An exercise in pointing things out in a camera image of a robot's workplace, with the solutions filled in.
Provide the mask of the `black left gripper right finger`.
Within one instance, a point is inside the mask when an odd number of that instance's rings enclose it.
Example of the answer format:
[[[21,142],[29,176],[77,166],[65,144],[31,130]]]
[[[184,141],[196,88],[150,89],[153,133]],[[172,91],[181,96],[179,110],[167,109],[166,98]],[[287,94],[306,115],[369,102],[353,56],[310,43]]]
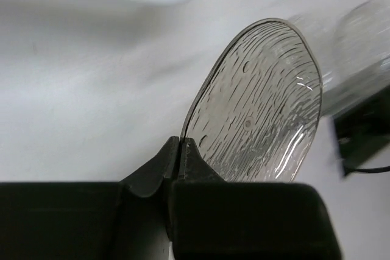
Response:
[[[176,259],[341,259],[324,201],[302,183],[229,183],[182,142],[169,195]]]

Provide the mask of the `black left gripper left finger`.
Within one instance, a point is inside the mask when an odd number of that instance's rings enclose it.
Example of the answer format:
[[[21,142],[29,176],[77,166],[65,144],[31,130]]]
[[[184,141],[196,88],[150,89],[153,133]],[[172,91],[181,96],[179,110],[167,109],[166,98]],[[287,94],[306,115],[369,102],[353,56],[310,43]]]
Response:
[[[168,259],[170,137],[120,181],[1,183],[2,259]]]

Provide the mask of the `clear iridescent square plate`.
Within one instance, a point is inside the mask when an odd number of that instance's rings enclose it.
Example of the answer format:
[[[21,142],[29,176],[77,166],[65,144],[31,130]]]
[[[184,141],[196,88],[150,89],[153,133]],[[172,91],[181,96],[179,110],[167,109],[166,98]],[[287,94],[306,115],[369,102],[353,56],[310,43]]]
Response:
[[[317,131],[322,88],[298,28],[280,18],[259,20],[219,56],[180,137],[193,139],[225,181],[292,181]]]

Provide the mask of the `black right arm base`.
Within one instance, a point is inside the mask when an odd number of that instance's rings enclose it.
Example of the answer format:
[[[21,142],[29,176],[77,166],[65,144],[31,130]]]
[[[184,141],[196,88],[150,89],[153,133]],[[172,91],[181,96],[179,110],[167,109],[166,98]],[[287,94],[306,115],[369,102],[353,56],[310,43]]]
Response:
[[[362,168],[389,145],[389,87],[332,116],[342,176],[380,174],[389,166]]]

